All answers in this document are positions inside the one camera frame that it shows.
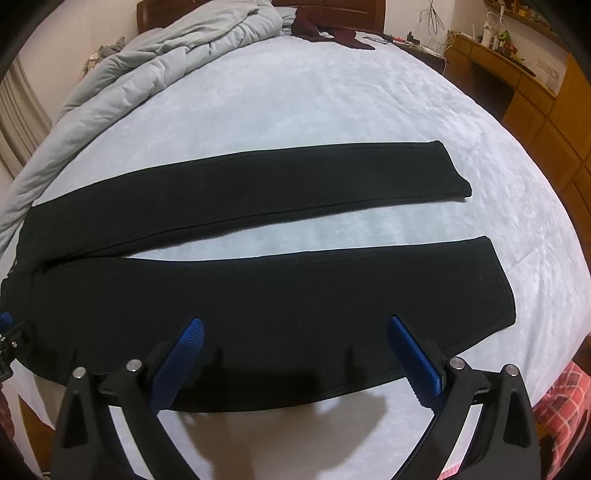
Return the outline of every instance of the wooden headboard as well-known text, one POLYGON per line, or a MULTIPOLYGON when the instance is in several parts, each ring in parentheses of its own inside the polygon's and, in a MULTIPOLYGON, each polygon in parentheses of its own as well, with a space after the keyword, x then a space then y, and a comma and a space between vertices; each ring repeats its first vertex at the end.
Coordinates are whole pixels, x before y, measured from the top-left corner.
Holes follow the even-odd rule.
MULTIPOLYGON (((168 27, 209 0, 142 0, 137 5, 138 33, 168 27)), ((336 27, 384 31, 386 0, 273 0, 276 7, 302 7, 309 17, 336 27)))

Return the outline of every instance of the red plaid fabric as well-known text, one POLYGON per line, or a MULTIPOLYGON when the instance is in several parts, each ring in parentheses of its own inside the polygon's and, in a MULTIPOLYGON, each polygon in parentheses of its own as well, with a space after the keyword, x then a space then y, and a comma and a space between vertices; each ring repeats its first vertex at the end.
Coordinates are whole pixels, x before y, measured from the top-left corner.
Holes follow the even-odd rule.
POLYGON ((570 362, 546 395, 534 407, 535 419, 554 440, 552 466, 546 480, 552 480, 581 441, 589 424, 591 378, 570 362))

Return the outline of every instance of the blue gripper pad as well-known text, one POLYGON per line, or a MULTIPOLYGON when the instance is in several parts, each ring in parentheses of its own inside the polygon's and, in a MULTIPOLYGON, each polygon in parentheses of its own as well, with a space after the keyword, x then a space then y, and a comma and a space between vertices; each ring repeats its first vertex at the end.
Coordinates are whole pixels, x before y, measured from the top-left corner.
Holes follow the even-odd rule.
POLYGON ((423 407, 435 410, 444 389, 441 369, 435 366, 403 322, 393 316, 388 321, 387 337, 410 386, 423 407))
POLYGON ((0 315, 0 333, 6 333, 7 331, 12 328, 14 321, 12 320, 12 315, 8 312, 4 312, 0 315))
POLYGON ((150 410, 170 408, 203 347, 205 327, 195 318, 178 339, 152 379, 150 410))

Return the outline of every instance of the black pants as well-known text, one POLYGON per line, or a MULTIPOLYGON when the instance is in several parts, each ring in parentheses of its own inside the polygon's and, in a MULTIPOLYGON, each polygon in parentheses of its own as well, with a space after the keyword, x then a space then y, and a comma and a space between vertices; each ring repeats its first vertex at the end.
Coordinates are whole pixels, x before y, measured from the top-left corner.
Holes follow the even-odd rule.
POLYGON ((175 408, 257 410, 330 398, 401 376, 385 337, 393 314, 449 355, 513 324, 513 296, 490 240, 202 262, 118 255, 238 227, 468 195, 438 142, 151 168, 31 209, 2 307, 30 320, 19 360, 61 383, 78 365, 108 373, 145 358, 199 317, 205 345, 175 408))

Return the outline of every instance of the metal screw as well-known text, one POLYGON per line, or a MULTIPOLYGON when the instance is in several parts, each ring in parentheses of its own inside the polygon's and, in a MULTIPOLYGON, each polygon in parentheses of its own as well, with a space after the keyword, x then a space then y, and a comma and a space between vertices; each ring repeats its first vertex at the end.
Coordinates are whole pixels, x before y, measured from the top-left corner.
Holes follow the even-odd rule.
POLYGON ((127 370, 130 372, 137 372, 140 368, 142 368, 142 362, 137 359, 130 360, 127 362, 125 368, 127 368, 127 370))
POLYGON ((74 378, 82 378, 86 375, 86 368, 84 367, 77 367, 74 369, 74 371, 72 372, 72 376, 74 378))
POLYGON ((505 370, 512 377, 519 375, 519 369, 515 365, 507 365, 505 370))
POLYGON ((466 366, 466 362, 462 360, 460 357, 455 356, 449 361, 449 365, 455 370, 461 370, 466 366))

